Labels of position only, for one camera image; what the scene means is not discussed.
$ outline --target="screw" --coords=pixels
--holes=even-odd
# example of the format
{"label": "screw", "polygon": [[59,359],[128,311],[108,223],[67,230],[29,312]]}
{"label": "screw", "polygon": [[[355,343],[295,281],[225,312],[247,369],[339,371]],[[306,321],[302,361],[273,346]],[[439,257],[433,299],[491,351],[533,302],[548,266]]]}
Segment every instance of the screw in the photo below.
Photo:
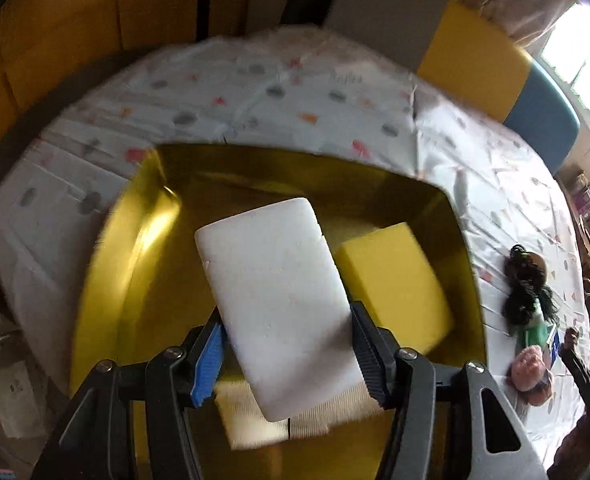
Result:
{"label": "screw", "polygon": [[469,361],[466,363],[466,365],[477,374],[484,372],[484,365],[482,363],[478,363],[477,361]]}
{"label": "screw", "polygon": [[400,348],[399,353],[400,355],[402,355],[402,359],[406,361],[412,361],[413,359],[417,359],[417,352],[412,348]]}
{"label": "screw", "polygon": [[179,359],[182,355],[184,355],[184,349],[180,346],[169,346],[164,350],[164,357],[166,359]]}
{"label": "screw", "polygon": [[103,361],[99,361],[95,365],[95,369],[98,372],[106,373],[106,372],[110,372],[112,370],[112,365],[113,365],[113,362],[110,359],[104,359]]}

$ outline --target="white sponge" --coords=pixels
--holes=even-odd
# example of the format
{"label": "white sponge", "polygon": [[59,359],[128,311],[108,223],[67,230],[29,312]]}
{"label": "white sponge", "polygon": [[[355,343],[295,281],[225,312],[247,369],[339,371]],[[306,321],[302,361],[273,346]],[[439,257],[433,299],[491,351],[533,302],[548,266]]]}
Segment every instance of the white sponge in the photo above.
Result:
{"label": "white sponge", "polygon": [[308,200],[214,222],[195,241],[266,420],[298,415],[362,380],[348,300]]}

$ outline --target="polka dot tablecloth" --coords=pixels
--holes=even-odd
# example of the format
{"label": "polka dot tablecloth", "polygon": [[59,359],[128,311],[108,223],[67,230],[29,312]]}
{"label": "polka dot tablecloth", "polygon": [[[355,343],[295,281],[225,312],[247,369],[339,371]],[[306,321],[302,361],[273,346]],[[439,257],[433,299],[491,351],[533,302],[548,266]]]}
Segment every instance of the polka dot tablecloth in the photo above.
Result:
{"label": "polka dot tablecloth", "polygon": [[[66,387],[76,302],[104,217],[162,142],[227,142],[358,160],[442,188],[482,300],[488,365],[503,383],[517,343],[502,268],[519,242],[546,259],[561,329],[589,324],[571,218],[517,134],[372,51],[313,27],[163,48],[55,119],[0,186],[0,281],[44,369]],[[561,362],[555,394],[527,408],[506,388],[544,463],[583,404]]]}

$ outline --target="yellow cushion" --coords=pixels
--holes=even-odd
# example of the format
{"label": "yellow cushion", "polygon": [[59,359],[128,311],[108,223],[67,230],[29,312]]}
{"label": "yellow cushion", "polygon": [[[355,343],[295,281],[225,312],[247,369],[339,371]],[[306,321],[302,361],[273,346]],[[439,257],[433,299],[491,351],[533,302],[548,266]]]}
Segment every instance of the yellow cushion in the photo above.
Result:
{"label": "yellow cushion", "polygon": [[444,292],[407,224],[344,242],[335,262],[351,298],[400,345],[427,353],[453,328]]}
{"label": "yellow cushion", "polygon": [[498,27],[449,2],[417,74],[502,123],[526,83],[531,62]]}

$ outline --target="gold tray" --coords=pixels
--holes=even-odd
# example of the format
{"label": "gold tray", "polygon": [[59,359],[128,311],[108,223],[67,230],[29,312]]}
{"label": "gold tray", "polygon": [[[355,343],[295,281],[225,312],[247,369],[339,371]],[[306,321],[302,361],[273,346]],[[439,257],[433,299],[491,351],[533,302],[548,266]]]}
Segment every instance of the gold tray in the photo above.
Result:
{"label": "gold tray", "polygon": [[[147,155],[100,236],[77,316],[71,393],[99,360],[149,360],[206,321],[215,302],[194,242],[198,228],[296,196],[309,199],[332,251],[349,238],[408,222],[456,321],[430,358],[457,366],[486,362],[466,246],[440,189],[326,156],[173,144]],[[374,478],[390,430],[387,414],[271,446],[279,450],[276,472],[275,457],[266,449],[230,450],[216,410],[195,416],[202,422],[196,441],[206,478]],[[145,449],[138,447],[137,454],[145,460]]]}

